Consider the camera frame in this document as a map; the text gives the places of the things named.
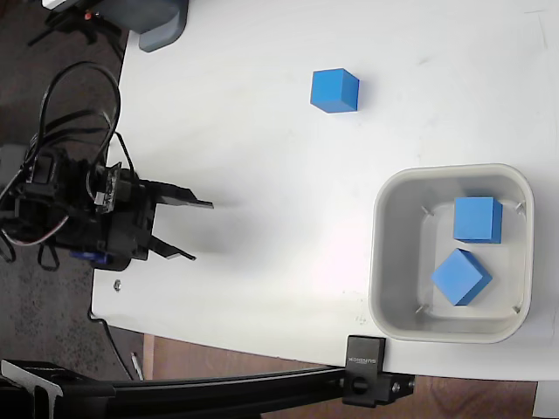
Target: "white bin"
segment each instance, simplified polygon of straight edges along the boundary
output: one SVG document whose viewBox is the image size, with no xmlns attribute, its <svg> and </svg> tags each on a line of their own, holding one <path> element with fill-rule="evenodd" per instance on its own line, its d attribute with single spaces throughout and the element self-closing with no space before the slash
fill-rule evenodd
<svg viewBox="0 0 559 419">
<path fill-rule="evenodd" d="M 454 199 L 493 196 L 503 204 L 501 244 L 452 238 Z M 392 176 L 375 205 L 370 311 L 400 340 L 494 343 L 528 314 L 534 255 L 534 196 L 504 164 L 414 168 Z M 456 249 L 472 252 L 493 280 L 468 305 L 453 306 L 431 274 Z"/>
</svg>

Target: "black clamp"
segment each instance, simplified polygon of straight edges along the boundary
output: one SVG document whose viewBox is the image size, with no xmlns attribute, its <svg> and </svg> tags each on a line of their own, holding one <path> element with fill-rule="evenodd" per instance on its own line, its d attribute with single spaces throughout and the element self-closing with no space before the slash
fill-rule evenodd
<svg viewBox="0 0 559 419">
<path fill-rule="evenodd" d="M 383 372 L 385 338 L 349 336 L 343 403 L 365 408 L 413 394 L 415 375 Z"/>
</svg>

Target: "blue cube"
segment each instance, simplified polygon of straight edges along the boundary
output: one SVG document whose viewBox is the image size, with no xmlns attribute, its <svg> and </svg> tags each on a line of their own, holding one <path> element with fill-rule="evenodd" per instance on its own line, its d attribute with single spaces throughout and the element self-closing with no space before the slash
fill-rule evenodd
<svg viewBox="0 0 559 419">
<path fill-rule="evenodd" d="M 467 306 L 492 277 L 472 253 L 455 249 L 431 279 L 454 306 Z"/>
<path fill-rule="evenodd" d="M 500 243 L 503 206 L 495 198 L 456 198 L 454 238 L 465 243 Z"/>
<path fill-rule="evenodd" d="M 359 79 L 343 68 L 313 73 L 311 103 L 324 112 L 357 110 Z"/>
</svg>

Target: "table surface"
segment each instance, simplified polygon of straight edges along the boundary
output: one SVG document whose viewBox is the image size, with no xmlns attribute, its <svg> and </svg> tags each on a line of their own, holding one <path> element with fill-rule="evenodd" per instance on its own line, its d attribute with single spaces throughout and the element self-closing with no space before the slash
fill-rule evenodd
<svg viewBox="0 0 559 419">
<path fill-rule="evenodd" d="M 373 206 L 410 167 L 502 162 L 535 194 L 532 306 L 493 345 L 390 340 L 384 368 L 559 380 L 559 3 L 537 0 L 194 0 L 153 53 L 130 35 L 120 132 L 140 176 L 214 210 L 160 205 L 154 233 L 199 259 L 151 254 L 95 272 L 109 324 L 343 365 L 369 314 Z M 359 111 L 309 104 L 312 72 L 361 80 Z M 118 143 L 110 159 L 122 158 Z M 121 280 L 116 292 L 113 283 Z"/>
</svg>

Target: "black metal bar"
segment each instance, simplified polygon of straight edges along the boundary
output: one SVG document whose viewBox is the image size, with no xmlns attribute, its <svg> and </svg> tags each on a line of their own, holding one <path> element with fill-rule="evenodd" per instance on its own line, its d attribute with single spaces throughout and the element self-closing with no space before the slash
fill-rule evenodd
<svg viewBox="0 0 559 419">
<path fill-rule="evenodd" d="M 248 419 L 339 397 L 374 408 L 410 395 L 413 375 L 384 373 L 384 345 L 383 338 L 350 336 L 345 368 L 243 377 L 96 381 L 48 362 L 6 360 L 2 374 L 32 395 L 22 399 L 21 388 L 14 392 L 22 409 L 31 400 L 35 413 L 44 418 Z"/>
<path fill-rule="evenodd" d="M 107 419 L 237 418 L 342 396 L 340 367 L 189 381 L 115 382 Z"/>
</svg>

